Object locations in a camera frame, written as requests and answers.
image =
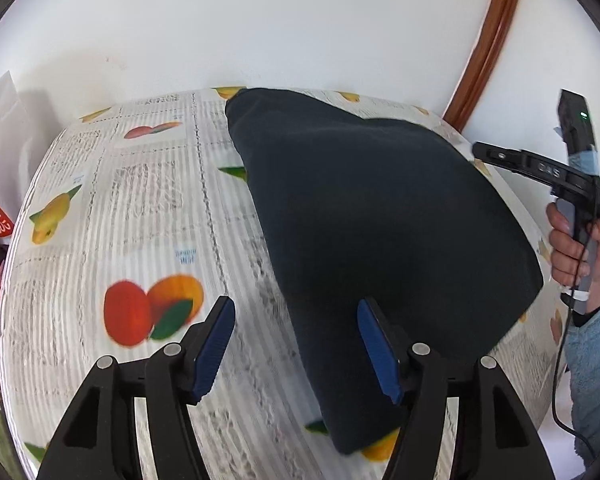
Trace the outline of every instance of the silver screw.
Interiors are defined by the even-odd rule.
[[[110,355],[103,355],[100,359],[96,361],[96,366],[100,370],[106,370],[113,364],[113,357]]]
[[[492,368],[495,368],[498,365],[498,362],[490,355],[485,355],[480,358],[480,364],[485,368],[491,370]]]
[[[167,346],[164,347],[163,352],[165,355],[172,357],[174,355],[178,355],[180,353],[180,350],[182,350],[182,347],[178,343],[169,343]]]
[[[431,348],[426,343],[414,343],[411,350],[417,355],[429,355],[429,352],[431,352]]]

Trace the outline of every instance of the device handle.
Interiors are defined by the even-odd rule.
[[[589,267],[593,269],[598,253],[598,242],[590,238],[587,232],[587,227],[592,221],[591,215],[586,211],[577,209],[576,206],[574,206],[571,202],[567,202],[561,198],[556,200],[555,205],[558,208],[558,211],[562,213],[569,222],[571,238],[577,242],[580,242],[581,244],[585,244],[587,238],[589,239],[589,243],[587,244],[589,256],[587,257],[586,262],[589,264]],[[573,309],[578,314],[584,314],[587,311],[587,300],[589,299],[589,287],[591,286],[591,280],[591,274],[589,276],[584,276],[580,280],[580,284],[575,288],[575,301],[573,303]],[[565,304],[570,304],[571,287],[568,291],[564,292],[560,298]]]

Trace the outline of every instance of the blue gripper pad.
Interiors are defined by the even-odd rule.
[[[211,390],[235,326],[235,305],[227,299],[196,359],[193,395],[200,400]]]
[[[358,329],[382,392],[394,404],[400,403],[403,392],[400,389],[398,361],[366,300],[358,303]]]

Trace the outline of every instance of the brown wooden trim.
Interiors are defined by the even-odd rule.
[[[517,4],[518,0],[491,0],[478,43],[443,117],[459,132],[469,121],[487,85],[509,32]]]

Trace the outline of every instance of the person's arm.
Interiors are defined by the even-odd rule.
[[[547,217],[554,230],[549,242],[552,252],[552,277],[559,283],[573,285],[578,258],[584,247],[569,236],[569,225],[555,204],[549,204]],[[598,242],[598,257],[593,269],[582,263],[579,277],[592,273],[587,301],[587,314],[575,315],[565,342],[567,364],[571,370],[571,399],[573,429],[587,438],[594,451],[600,452],[600,221],[591,237]],[[593,461],[587,447],[576,439],[575,448],[586,466]]]

